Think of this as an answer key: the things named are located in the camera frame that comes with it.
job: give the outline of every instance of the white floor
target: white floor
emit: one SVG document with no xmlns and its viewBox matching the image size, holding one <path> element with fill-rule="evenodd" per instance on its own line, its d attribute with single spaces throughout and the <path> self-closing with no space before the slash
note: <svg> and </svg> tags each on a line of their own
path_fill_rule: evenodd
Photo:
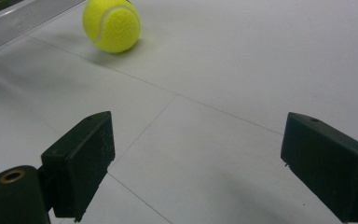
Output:
<svg viewBox="0 0 358 224">
<path fill-rule="evenodd" d="M 92 46 L 85 4 L 0 48 L 0 172 L 110 110 L 117 157 L 81 223 L 339 223 L 280 151 L 290 111 L 358 140 L 358 1 L 132 3 L 125 53 Z"/>
</svg>

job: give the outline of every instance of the yellow tennis ball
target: yellow tennis ball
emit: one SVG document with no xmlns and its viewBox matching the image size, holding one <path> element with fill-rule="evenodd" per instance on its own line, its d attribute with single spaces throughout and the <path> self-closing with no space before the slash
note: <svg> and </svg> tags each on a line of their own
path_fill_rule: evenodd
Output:
<svg viewBox="0 0 358 224">
<path fill-rule="evenodd" d="M 141 20 L 128 0 L 89 0 L 83 12 L 83 27 L 99 49 L 119 53 L 136 43 Z"/>
</svg>

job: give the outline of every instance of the tile grout line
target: tile grout line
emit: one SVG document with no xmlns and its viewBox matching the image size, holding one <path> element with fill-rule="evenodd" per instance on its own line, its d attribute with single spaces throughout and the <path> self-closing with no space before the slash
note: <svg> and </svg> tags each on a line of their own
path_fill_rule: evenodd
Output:
<svg viewBox="0 0 358 224">
<path fill-rule="evenodd" d="M 42 121 L 42 123 L 44 123 L 46 126 L 48 126 L 49 129 L 51 129 L 53 132 L 55 132 L 59 137 L 62 136 L 61 133 L 59 133 L 57 130 L 55 130 L 53 127 L 51 127 L 47 122 L 45 122 L 43 119 L 41 119 L 38 115 L 36 115 L 36 113 L 31 110 L 30 108 L 28 108 L 28 106 L 26 106 L 25 104 L 23 104 L 20 100 L 18 100 L 16 97 L 14 97 L 13 95 L 11 95 L 7 90 L 5 90 L 4 88 L 2 88 L 0 86 L 0 90 L 2 92 L 4 92 L 6 95 L 8 95 L 8 97 L 10 99 L 12 99 L 16 104 L 20 105 L 22 108 L 24 108 L 25 110 L 27 110 L 28 112 L 30 112 L 32 115 L 34 115 L 37 119 L 39 119 L 40 121 Z"/>
<path fill-rule="evenodd" d="M 151 209 L 153 209 L 153 211 L 155 211 L 157 214 L 159 214 L 162 218 L 164 218 L 166 221 L 168 221 L 169 223 L 172 224 L 171 221 L 169 221 L 165 216 L 163 216 L 159 211 L 157 211 L 153 206 L 151 206 L 149 203 L 147 203 L 145 200 L 143 200 L 141 197 L 139 197 L 135 192 L 133 192 L 131 189 L 129 189 L 127 186 L 125 186 L 121 181 L 119 181 L 118 179 L 116 179 L 114 176 L 112 176 L 111 174 L 109 174 L 112 178 L 114 178 L 121 186 L 123 186 L 125 189 L 127 189 L 131 194 L 133 194 L 136 198 L 138 198 L 139 200 L 141 200 L 144 204 L 146 204 L 148 207 L 150 207 Z"/>
<path fill-rule="evenodd" d="M 278 135 L 283 135 L 283 133 L 279 133 L 279 132 L 274 131 L 274 130 L 272 130 L 272 129 L 270 129 L 270 128 L 261 126 L 261 125 L 259 125 L 259 124 L 257 124 L 257 123 L 251 122 L 250 120 L 240 118 L 240 117 L 235 116 L 235 115 L 233 115 L 233 114 L 230 114 L 230 113 L 228 113 L 228 112 L 226 112 L 226 111 L 224 111 L 224 110 L 217 109 L 217 108 L 215 108 L 215 107 L 213 107 L 213 106 L 211 106 L 211 105 L 206 105 L 205 103 L 201 103 L 201 102 L 199 102 L 199 101 L 197 101 L 197 100 L 191 99 L 190 97 L 184 96 L 184 95 L 182 95 L 181 93 L 168 90 L 168 89 L 163 88 L 163 87 L 161 87 L 161 86 L 159 86 L 159 85 L 156 85 L 156 84 L 154 84 L 154 83 L 151 83 L 151 82 L 142 80 L 142 79 L 140 79 L 140 78 L 138 78 L 138 77 L 131 76 L 131 75 L 126 74 L 126 73 L 124 73 L 124 72 L 121 72 L 121 71 L 118 71 L 118 70 L 113 69 L 113 68 L 111 68 L 111 67 L 108 67 L 108 66 L 106 66 L 106 65 L 103 65 L 103 64 L 101 64 L 101 63 L 94 62 L 94 61 L 92 61 L 92 60 L 90 60 L 90 59 L 87 59 L 87 58 L 85 58 L 85 57 L 82 57 L 81 55 L 75 54 L 75 53 L 73 53 L 73 52 L 71 52 L 71 51 L 68 51 L 68 50 L 66 50 L 66 49 L 58 48 L 58 47 L 56 47 L 56 46 L 54 46 L 54 45 L 51 45 L 51 44 L 49 44 L 49 43 L 47 43 L 47 42 L 45 42 L 45 41 L 43 41 L 43 40 L 41 40 L 41 39 L 38 39 L 38 38 L 36 38 L 36 37 L 33 37 L 33 36 L 29 36 L 29 37 L 31 37 L 32 39 L 34 39 L 34 40 L 36 40 L 36 41 L 38 41 L 38 42 L 41 42 L 41 43 L 46 44 L 46 45 L 49 45 L 49 46 L 51 46 L 51 47 L 53 47 L 53 48 L 55 48 L 55 49 L 60 49 L 60 50 L 62 50 L 62 51 L 64 51 L 64 52 L 67 52 L 67 53 L 69 53 L 69 54 L 75 55 L 75 56 L 77 56 L 78 58 L 81 58 L 81 59 L 83 59 L 83 60 L 85 60 L 85 61 L 87 61 L 87 62 L 90 62 L 90 63 L 96 64 L 96 65 L 102 66 L 102 67 L 104 67 L 104 68 L 106 68 L 106 69 L 109 69 L 109 70 L 113 70 L 113 71 L 118 72 L 118 73 L 120 73 L 120 74 L 122 74 L 122 75 L 124 75 L 124 76 L 131 77 L 131 78 L 135 78 L 135 79 L 137 79 L 137 80 L 139 80 L 139 81 L 142 81 L 142 82 L 144 82 L 144 83 L 146 83 L 146 84 L 149 84 L 149 85 L 151 85 L 151 86 L 154 86 L 154 87 L 156 87 L 156 88 L 159 88 L 159 89 L 161 89 L 161 90 L 163 90 L 163 91 L 167 91 L 167 92 L 173 93 L 173 94 L 175 94 L 175 95 L 177 95 L 177 96 L 181 96 L 181 97 L 186 98 L 187 100 L 190 100 L 190 101 L 195 102 L 195 103 L 197 103 L 197 104 L 205 105 L 205 106 L 207 106 L 207 107 L 210 107 L 211 109 L 214 109 L 214 110 L 217 110 L 217 111 L 222 112 L 222 113 L 224 113 L 224 114 L 227 114 L 227 115 L 229 115 L 229 116 L 231 116 L 231 117 L 233 117 L 233 118 L 235 118 L 235 119 L 240 119 L 240 120 L 242 120 L 242 121 L 248 122 L 248 123 L 253 124 L 253 125 L 255 125 L 255 126 L 259 127 L 259 128 L 262 128 L 262 129 L 265 129 L 265 130 L 267 130 L 267 131 L 270 131 L 270 132 L 272 132 L 272 133 L 276 133 L 276 134 L 278 134 Z"/>
<path fill-rule="evenodd" d="M 132 141 L 132 143 L 124 150 L 123 153 L 121 153 L 121 155 L 115 159 L 115 161 L 112 163 L 112 165 L 110 165 L 109 170 L 112 169 L 119 161 L 120 159 L 127 153 L 128 150 L 130 150 L 130 148 L 133 146 L 133 144 L 135 144 L 138 139 L 146 132 L 146 130 L 156 121 L 157 118 L 159 118 L 159 116 L 168 108 L 168 106 L 170 106 L 172 104 L 172 102 L 176 99 L 177 95 L 175 95 L 166 105 L 165 107 L 156 115 L 155 118 L 153 118 L 152 121 L 150 121 L 150 123 L 144 128 L 144 130 Z"/>
</svg>

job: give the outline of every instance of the screw hole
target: screw hole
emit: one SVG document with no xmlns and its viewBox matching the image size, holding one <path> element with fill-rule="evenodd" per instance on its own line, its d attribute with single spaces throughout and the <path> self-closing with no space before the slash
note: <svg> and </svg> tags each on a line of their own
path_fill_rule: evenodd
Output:
<svg viewBox="0 0 358 224">
<path fill-rule="evenodd" d="M 10 171 L 10 172 L 2 175 L 2 177 L 0 178 L 0 181 L 2 184 L 10 184 L 10 183 L 20 180 L 24 176 L 25 176 L 25 171 L 14 170 L 14 171 Z"/>
</svg>

